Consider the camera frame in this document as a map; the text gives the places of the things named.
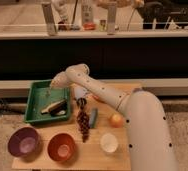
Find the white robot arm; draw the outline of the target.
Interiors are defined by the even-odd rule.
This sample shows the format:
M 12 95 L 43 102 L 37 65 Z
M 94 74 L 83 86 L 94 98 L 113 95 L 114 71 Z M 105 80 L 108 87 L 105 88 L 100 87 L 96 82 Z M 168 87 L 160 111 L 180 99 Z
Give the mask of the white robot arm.
M 168 122 L 160 100 L 151 92 L 132 93 L 89 76 L 86 64 L 69 66 L 51 81 L 51 88 L 78 84 L 122 114 L 126 125 L 132 171 L 178 171 Z

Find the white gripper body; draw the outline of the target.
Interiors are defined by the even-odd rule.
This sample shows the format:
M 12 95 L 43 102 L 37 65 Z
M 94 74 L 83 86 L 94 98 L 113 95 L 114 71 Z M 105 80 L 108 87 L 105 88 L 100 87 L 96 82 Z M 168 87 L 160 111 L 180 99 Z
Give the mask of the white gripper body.
M 58 73 L 50 83 L 50 87 L 52 89 L 57 89 L 57 88 L 65 88 L 68 87 L 71 84 L 69 81 L 66 73 L 64 71 Z

